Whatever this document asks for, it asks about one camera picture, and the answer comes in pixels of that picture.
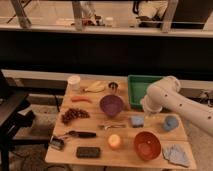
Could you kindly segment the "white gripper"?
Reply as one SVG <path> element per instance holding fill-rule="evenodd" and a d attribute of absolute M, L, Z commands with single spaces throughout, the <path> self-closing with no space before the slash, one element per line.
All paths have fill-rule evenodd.
<path fill-rule="evenodd" d="M 146 102 L 145 99 L 142 100 L 142 107 L 143 107 L 143 111 L 147 116 L 154 116 L 156 114 L 158 114 L 162 108 L 161 107 L 157 107 L 157 108 L 151 108 L 148 103 Z"/>

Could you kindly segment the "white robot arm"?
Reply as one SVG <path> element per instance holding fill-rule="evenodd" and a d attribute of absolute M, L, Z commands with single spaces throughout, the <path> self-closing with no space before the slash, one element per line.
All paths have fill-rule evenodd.
<path fill-rule="evenodd" d="M 179 94 L 180 81 L 166 76 L 150 84 L 141 105 L 146 114 L 157 114 L 169 109 L 213 137 L 213 108 L 190 100 Z"/>

